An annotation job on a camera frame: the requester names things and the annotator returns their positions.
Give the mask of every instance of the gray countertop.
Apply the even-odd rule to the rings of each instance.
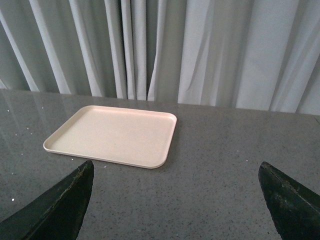
[[[43,142],[87,105],[168,112],[177,124],[159,168],[93,160],[79,240],[281,239],[258,180],[262,161],[320,194],[319,116],[0,90],[0,221],[85,161]]]

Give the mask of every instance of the tray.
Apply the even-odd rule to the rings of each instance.
[[[56,154],[155,169],[167,159],[176,122],[166,112],[85,106],[43,147]]]

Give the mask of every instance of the curtain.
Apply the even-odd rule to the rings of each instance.
[[[320,115],[318,0],[2,0],[0,88]]]

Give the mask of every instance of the countertop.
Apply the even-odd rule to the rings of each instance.
[[[280,240],[258,180],[262,161],[320,194],[319,116],[2,89],[0,221],[86,160],[46,152],[43,142],[88,105],[168,112],[177,123],[159,168],[93,160],[78,240]]]

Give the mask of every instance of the plastic tray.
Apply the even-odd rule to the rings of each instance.
[[[167,159],[176,122],[166,112],[85,106],[43,147],[56,154],[155,169]]]

